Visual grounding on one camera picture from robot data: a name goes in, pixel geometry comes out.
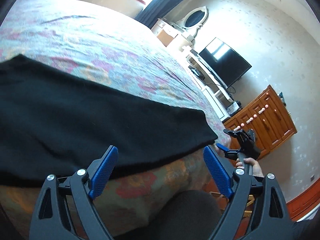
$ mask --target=human hand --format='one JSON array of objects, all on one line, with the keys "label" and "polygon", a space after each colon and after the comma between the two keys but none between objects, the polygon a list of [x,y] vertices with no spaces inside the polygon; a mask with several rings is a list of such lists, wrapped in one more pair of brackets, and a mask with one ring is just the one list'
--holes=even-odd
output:
[{"label": "human hand", "polygon": [[[264,177],[263,173],[262,173],[262,169],[259,165],[259,163],[253,159],[253,158],[244,158],[244,163],[245,164],[250,164],[252,165],[252,175],[253,176],[257,176],[257,177]],[[244,170],[244,164],[242,162],[240,162],[239,159],[236,160],[236,168],[240,168]]]}]

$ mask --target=black cord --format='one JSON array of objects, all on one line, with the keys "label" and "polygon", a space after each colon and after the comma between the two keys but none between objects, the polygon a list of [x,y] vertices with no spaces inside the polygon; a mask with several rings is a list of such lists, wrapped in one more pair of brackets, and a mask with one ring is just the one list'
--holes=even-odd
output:
[{"label": "black cord", "polygon": [[[206,83],[206,82],[204,82],[204,80],[202,81],[204,84],[206,84],[206,85],[216,85],[216,86],[219,86],[219,87],[222,87],[223,89],[225,89],[223,86],[221,86],[221,85],[218,85],[218,84],[215,84],[215,83]],[[235,94],[236,93],[236,90],[235,90],[235,88],[233,87],[233,86],[230,86],[230,87],[228,87],[228,88],[233,88],[233,90],[234,90],[234,92],[231,92],[231,91],[228,91],[228,89],[227,89],[227,92],[228,93],[230,93],[230,94]]]}]

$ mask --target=bed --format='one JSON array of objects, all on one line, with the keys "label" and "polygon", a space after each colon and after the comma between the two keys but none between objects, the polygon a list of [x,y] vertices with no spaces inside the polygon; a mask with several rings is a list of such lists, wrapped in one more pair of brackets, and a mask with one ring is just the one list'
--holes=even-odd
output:
[{"label": "bed", "polygon": [[[139,22],[78,0],[17,0],[0,27],[0,62],[17,54],[132,95],[171,106],[202,109],[217,142],[224,126],[184,69]],[[148,224],[176,193],[210,179],[202,150],[163,167],[108,182],[95,200],[113,236]],[[28,238],[39,188],[0,186],[0,203]],[[72,216],[75,208],[69,201]],[[81,224],[76,230],[83,235]]]}]

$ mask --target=flat screen tv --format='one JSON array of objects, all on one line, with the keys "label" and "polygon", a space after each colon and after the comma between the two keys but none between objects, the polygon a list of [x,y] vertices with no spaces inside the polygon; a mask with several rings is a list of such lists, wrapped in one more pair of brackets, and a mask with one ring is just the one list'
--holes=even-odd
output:
[{"label": "flat screen tv", "polygon": [[200,61],[226,89],[251,68],[244,58],[218,38],[198,55]]}]

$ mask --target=wooden cabinet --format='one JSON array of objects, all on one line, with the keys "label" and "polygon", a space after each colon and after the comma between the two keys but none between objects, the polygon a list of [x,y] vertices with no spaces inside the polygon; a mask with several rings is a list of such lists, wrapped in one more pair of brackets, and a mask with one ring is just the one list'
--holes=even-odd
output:
[{"label": "wooden cabinet", "polygon": [[[228,129],[241,127],[253,129],[256,145],[261,150],[260,159],[297,133],[283,103],[269,85],[255,100],[224,123]],[[235,138],[231,139],[231,149],[239,149]]]}]

